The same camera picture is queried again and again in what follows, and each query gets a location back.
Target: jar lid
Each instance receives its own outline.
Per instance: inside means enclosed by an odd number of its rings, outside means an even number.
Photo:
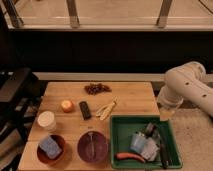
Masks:
[[[54,113],[51,111],[45,111],[41,113],[38,117],[38,124],[42,127],[47,127],[55,121]]]

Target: white container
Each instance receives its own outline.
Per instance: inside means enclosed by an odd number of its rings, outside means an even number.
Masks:
[[[56,130],[55,114],[51,111],[45,111],[38,117],[37,123],[48,132]]]

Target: wooden table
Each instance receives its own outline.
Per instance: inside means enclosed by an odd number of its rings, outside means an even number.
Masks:
[[[56,115],[57,130],[55,134],[64,137],[68,148],[64,157],[54,166],[41,163],[36,155],[38,142],[49,133],[37,125],[37,118],[33,123],[28,142],[25,146],[19,170],[113,170],[110,159],[98,165],[87,164],[77,154],[77,142],[81,135],[88,130],[102,132],[108,139],[109,118],[100,121],[95,112],[105,104],[115,100],[116,107],[112,115],[159,115],[152,86],[148,82],[104,82],[110,86],[112,92],[88,95],[84,86],[88,82],[50,82],[44,94],[38,115],[46,110]],[[75,105],[72,113],[63,113],[60,103],[64,99],[71,99]],[[87,101],[93,117],[83,120],[80,101]]]

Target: pile of nuts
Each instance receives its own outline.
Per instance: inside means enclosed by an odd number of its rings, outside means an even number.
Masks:
[[[98,84],[90,83],[90,85],[85,86],[84,89],[88,94],[92,94],[92,95],[96,95],[101,92],[112,91],[109,86],[103,85],[101,83],[98,83]]]

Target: dark red bowl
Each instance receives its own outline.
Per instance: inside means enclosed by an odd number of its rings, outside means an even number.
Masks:
[[[99,163],[103,161],[108,154],[109,142],[102,133],[92,131],[94,145],[94,153],[92,153],[92,144],[88,134],[89,132],[82,135],[78,141],[78,155],[85,162]]]

